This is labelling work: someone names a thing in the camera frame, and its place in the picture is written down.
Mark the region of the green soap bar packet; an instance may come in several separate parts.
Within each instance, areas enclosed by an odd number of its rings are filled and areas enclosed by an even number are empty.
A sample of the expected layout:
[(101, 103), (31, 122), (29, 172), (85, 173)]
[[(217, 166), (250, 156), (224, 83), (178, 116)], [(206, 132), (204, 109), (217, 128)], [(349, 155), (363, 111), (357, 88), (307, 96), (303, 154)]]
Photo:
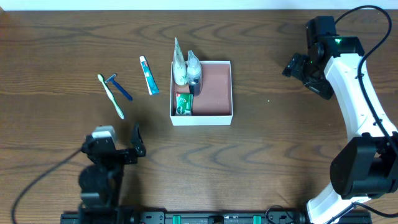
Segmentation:
[(176, 116), (191, 116), (193, 106), (193, 95), (190, 93), (177, 93), (176, 100)]

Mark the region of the green white toothbrush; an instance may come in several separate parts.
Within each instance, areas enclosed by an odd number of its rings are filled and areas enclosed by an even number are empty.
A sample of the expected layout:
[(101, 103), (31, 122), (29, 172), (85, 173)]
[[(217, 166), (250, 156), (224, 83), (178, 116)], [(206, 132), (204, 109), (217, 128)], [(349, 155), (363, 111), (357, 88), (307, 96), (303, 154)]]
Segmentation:
[(116, 100), (115, 100), (115, 98), (114, 98), (114, 95), (112, 94), (111, 90), (109, 89), (109, 87), (107, 86), (107, 84), (105, 84), (104, 77), (102, 76), (102, 74), (97, 74), (97, 77), (98, 77), (98, 80), (99, 80), (99, 81), (101, 82), (101, 84), (103, 85), (103, 87), (104, 87), (104, 89), (105, 89), (105, 92), (106, 92), (108, 98), (111, 100), (112, 104), (114, 105), (115, 110), (116, 110), (118, 116), (119, 116), (121, 119), (124, 119), (124, 118), (125, 118), (124, 113), (123, 113), (122, 109), (119, 107), (118, 103), (116, 102)]

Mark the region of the white lotion tube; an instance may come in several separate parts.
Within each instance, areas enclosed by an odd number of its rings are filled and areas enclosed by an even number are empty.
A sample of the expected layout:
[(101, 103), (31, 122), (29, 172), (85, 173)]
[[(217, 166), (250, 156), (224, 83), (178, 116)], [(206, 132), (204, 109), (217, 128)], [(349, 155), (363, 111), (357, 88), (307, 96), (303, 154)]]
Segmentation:
[(177, 85), (184, 86), (187, 84), (187, 66), (177, 38), (175, 38), (173, 73)]

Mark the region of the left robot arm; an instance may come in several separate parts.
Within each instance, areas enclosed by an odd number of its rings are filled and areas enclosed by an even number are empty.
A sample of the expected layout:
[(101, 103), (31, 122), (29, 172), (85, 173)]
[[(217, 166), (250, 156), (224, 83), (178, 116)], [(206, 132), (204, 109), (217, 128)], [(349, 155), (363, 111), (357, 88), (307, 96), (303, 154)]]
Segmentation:
[(81, 188), (79, 223), (139, 223), (139, 215), (132, 208), (119, 205), (124, 176), (124, 166), (137, 164), (146, 156), (139, 124), (131, 134), (131, 147), (116, 149), (116, 132), (113, 126), (98, 126), (87, 135), (81, 146), (93, 163), (85, 168), (78, 179)]

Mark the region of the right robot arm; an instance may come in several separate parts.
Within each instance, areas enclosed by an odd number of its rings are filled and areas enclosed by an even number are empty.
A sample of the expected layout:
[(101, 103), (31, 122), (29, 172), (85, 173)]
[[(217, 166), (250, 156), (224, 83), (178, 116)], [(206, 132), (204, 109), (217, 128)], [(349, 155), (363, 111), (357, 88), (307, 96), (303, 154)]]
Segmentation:
[(330, 183), (306, 205), (309, 223), (336, 223), (356, 206), (397, 191), (397, 128), (385, 114), (357, 37), (316, 35), (283, 75), (329, 100), (336, 96), (347, 145), (332, 160)]

